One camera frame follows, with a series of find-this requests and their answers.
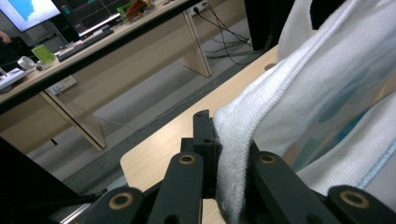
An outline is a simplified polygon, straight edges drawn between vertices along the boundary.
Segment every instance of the white cloth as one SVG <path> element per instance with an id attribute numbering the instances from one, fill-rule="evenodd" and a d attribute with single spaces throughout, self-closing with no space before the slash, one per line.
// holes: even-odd
<path id="1" fill-rule="evenodd" d="M 396 92 L 371 108 L 343 141 L 297 175 L 323 195 L 335 185 L 365 189 L 396 212 L 396 175 L 384 170 L 387 164 L 394 169 L 396 163 L 389 161 L 395 155 Z M 388 184 L 369 189 L 381 172 L 388 173 Z"/>
<path id="2" fill-rule="evenodd" d="M 214 116 L 223 145 L 217 201 L 229 223 L 240 220 L 253 136 L 260 150 L 283 156 L 313 123 L 340 125 L 346 112 L 367 108 L 395 68 L 396 1 L 345 1 L 311 37 L 304 23 L 310 4 L 295 1 L 279 42 L 281 61 Z"/>

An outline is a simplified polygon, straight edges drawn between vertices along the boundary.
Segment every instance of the power strip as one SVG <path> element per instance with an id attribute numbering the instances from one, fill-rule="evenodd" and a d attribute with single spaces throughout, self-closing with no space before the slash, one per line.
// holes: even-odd
<path id="1" fill-rule="evenodd" d="M 62 79 L 61 81 L 53 84 L 52 86 L 49 87 L 49 91 L 54 94 L 57 95 L 62 91 L 67 90 L 68 88 L 74 86 L 77 84 L 77 81 L 75 78 L 73 78 L 72 76 L 68 76 L 64 79 Z"/>

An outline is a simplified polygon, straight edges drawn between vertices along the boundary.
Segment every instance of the wooden desk leg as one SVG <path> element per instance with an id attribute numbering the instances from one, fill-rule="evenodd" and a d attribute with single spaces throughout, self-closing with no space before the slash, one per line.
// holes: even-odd
<path id="1" fill-rule="evenodd" d="M 184 11 L 183 16 L 184 21 L 186 22 L 186 25 L 190 31 L 191 41 L 193 42 L 194 50 L 181 58 L 181 62 L 184 66 L 189 67 L 190 69 L 206 77 L 210 77 L 210 75 L 212 75 L 212 71 L 210 70 L 209 63 L 207 62 L 204 51 L 201 48 L 201 41 L 199 40 L 199 36 L 196 31 L 191 14 L 187 11 Z"/>
<path id="2" fill-rule="evenodd" d="M 40 92 L 40 95 L 49 102 L 66 120 L 68 120 L 82 135 L 96 147 L 102 151 L 106 147 L 106 141 L 102 134 L 102 128 L 99 120 L 87 116 L 84 119 L 79 118 L 73 111 L 67 107 L 61 100 L 53 95 L 50 91 Z"/>

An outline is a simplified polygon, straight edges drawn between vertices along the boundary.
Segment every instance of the computer monitor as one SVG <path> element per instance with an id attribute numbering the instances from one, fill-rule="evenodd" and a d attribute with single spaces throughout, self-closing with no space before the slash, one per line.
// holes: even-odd
<path id="1" fill-rule="evenodd" d="M 51 0 L 1 0 L 0 10 L 21 32 L 60 14 Z"/>
<path id="2" fill-rule="evenodd" d="M 78 35 L 83 38 L 120 18 L 117 11 L 131 0 L 52 0 Z"/>

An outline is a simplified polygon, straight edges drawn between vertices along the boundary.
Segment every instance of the desk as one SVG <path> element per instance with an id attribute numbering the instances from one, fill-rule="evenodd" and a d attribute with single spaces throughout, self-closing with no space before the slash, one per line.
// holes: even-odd
<path id="1" fill-rule="evenodd" d="M 159 7 L 76 56 L 29 75 L 10 93 L 0 95 L 1 135 L 27 153 L 73 125 L 98 149 L 104 148 L 99 122 L 89 117 L 91 112 L 180 58 L 189 68 L 210 75 L 200 43 L 219 29 L 195 27 L 194 19 L 183 10 L 196 2 L 176 0 Z M 226 24 L 246 15 L 242 0 L 215 0 L 211 5 L 223 8 L 220 12 Z M 67 95 L 77 105 L 84 105 L 88 114 L 44 91 L 69 75 L 78 84 Z"/>
<path id="2" fill-rule="evenodd" d="M 192 137 L 192 116 L 209 109 L 213 117 L 216 109 L 228 104 L 259 77 L 267 65 L 275 62 L 276 48 L 273 48 L 127 152 L 120 164 L 128 185 L 145 191 L 161 181 L 169 161 L 180 151 L 181 138 Z M 204 200 L 203 223 L 224 223 L 214 200 Z"/>

